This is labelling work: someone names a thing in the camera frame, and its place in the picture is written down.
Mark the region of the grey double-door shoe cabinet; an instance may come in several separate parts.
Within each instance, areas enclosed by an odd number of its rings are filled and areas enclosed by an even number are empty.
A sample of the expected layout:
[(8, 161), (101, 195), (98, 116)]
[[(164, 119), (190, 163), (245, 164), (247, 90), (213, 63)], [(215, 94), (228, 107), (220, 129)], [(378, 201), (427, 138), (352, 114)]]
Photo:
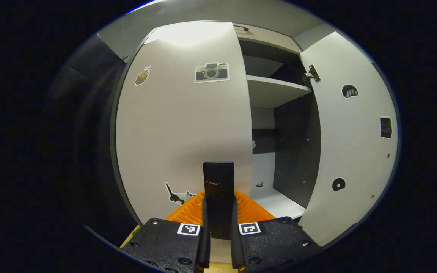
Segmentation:
[[(268, 45), (238, 41), (243, 55), (246, 76), (252, 75), (299, 84), (302, 75), (309, 71), (305, 69), (300, 54)], [(130, 60), (134, 58), (139, 45)], [(300, 46), (300, 48), (304, 52), (309, 47), (303, 49)], [(382, 75), (378, 65), (369, 57), (367, 58), (381, 74), (387, 85), (387, 80)], [(115, 151), (116, 109), (127, 66), (128, 63), (118, 84), (116, 106), (113, 107), (114, 140), (112, 143), (115, 145)], [(392, 91), (388, 85), (387, 88), (393, 100)], [(317, 180), (321, 147), (317, 101), (313, 88), (311, 90), (311, 93), (276, 108), (250, 107), (253, 138), (251, 189), (255, 187), (274, 188), (304, 208), (310, 201)], [(181, 202), (189, 201), (189, 198), (179, 193), (171, 193), (169, 199), (172, 202), (177, 202), (179, 206)]]

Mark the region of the metal door hinge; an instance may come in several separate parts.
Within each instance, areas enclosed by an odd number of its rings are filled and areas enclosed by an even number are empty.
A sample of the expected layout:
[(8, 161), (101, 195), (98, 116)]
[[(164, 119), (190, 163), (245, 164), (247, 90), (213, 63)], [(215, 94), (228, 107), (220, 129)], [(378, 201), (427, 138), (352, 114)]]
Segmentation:
[(311, 88), (313, 86), (312, 84), (313, 82), (319, 82), (319, 81), (321, 81), (321, 78), (314, 65), (311, 64), (309, 66), (309, 71), (305, 72), (302, 75), (299, 84)]

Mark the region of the black backdrop cloth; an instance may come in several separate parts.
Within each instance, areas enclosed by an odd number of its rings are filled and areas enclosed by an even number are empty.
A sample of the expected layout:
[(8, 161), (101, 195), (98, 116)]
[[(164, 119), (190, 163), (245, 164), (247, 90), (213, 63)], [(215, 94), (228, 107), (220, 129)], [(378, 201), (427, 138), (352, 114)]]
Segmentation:
[(137, 222), (111, 157), (112, 100), (125, 62), (94, 34), (64, 62), (47, 97), (49, 177), (79, 226), (120, 246)]

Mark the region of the grey cabinet drawer front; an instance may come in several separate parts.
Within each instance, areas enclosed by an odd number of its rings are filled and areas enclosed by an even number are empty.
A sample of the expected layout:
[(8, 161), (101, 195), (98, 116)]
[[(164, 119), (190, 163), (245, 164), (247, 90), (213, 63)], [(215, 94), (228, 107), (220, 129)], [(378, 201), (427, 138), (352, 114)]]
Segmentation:
[(243, 31), (242, 29), (234, 28), (238, 40), (240, 41), (271, 46), (273, 48), (285, 50), (294, 54), (300, 54), (302, 52), (302, 49), (298, 43), (291, 36), (252, 25), (239, 23), (233, 23), (233, 25), (241, 25), (249, 28), (249, 31)]

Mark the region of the white upper cabinet shelf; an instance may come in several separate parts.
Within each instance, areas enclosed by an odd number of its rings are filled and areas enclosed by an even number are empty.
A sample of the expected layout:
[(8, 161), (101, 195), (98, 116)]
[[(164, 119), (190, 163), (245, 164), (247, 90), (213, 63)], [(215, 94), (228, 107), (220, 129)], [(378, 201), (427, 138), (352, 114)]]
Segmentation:
[(303, 85), (252, 75), (247, 83), (252, 108), (276, 108), (312, 92)]

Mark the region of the grey cabinet door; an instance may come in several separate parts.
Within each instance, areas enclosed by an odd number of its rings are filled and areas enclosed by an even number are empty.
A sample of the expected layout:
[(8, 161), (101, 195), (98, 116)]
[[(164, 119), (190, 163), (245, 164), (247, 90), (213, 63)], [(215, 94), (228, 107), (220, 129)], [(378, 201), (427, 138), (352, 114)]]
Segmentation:
[(299, 221), (324, 247), (362, 221), (390, 181), (398, 123), (390, 91), (369, 59), (333, 32), (300, 54), (317, 101), (321, 144), (317, 180)]
[(128, 62), (115, 118), (119, 174), (137, 218), (165, 219), (171, 193), (204, 190), (204, 162), (234, 162), (235, 189), (250, 195), (252, 120), (233, 23), (153, 29)]

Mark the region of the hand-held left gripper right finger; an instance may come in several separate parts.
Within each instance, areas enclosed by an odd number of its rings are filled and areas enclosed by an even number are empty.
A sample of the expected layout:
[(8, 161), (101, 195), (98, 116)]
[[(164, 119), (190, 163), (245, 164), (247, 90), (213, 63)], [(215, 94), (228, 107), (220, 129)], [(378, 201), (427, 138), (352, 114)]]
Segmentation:
[(234, 191), (231, 252), (238, 273), (300, 273), (300, 264), (319, 254), (321, 247), (294, 219), (275, 218)]

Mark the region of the white cabinet shelf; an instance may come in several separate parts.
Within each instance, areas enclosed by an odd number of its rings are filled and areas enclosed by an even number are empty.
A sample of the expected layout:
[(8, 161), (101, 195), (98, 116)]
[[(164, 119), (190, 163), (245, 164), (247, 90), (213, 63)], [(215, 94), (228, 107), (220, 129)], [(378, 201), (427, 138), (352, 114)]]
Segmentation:
[(303, 85), (252, 75), (247, 83), (252, 108), (276, 108), (312, 92)]
[(274, 188), (252, 188), (250, 197), (275, 218), (290, 217), (297, 219), (301, 217), (306, 210), (303, 206), (297, 204)]

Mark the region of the black door handle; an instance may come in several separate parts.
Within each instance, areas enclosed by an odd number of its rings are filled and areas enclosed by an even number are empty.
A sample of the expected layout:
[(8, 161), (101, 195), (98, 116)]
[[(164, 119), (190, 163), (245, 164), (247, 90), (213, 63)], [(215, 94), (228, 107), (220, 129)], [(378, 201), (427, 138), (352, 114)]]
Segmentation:
[(210, 235), (214, 239), (229, 240), (235, 198), (234, 163), (204, 162), (203, 175)]

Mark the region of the white lower cabinet shelf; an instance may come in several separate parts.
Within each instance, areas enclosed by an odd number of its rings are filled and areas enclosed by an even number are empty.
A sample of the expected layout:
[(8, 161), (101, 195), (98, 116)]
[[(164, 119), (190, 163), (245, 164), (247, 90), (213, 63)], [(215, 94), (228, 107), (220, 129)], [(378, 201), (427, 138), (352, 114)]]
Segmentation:
[(303, 206), (297, 204), (274, 188), (252, 188), (250, 197), (275, 218), (290, 217), (297, 219), (301, 217), (306, 210)]

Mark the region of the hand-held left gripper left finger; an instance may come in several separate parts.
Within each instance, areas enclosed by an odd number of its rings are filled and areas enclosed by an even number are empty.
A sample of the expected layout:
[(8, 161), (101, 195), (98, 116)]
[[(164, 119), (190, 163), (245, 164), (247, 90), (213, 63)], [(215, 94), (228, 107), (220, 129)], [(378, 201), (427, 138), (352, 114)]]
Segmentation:
[(120, 249), (153, 273), (203, 273), (210, 263), (204, 191), (165, 219), (135, 228)]

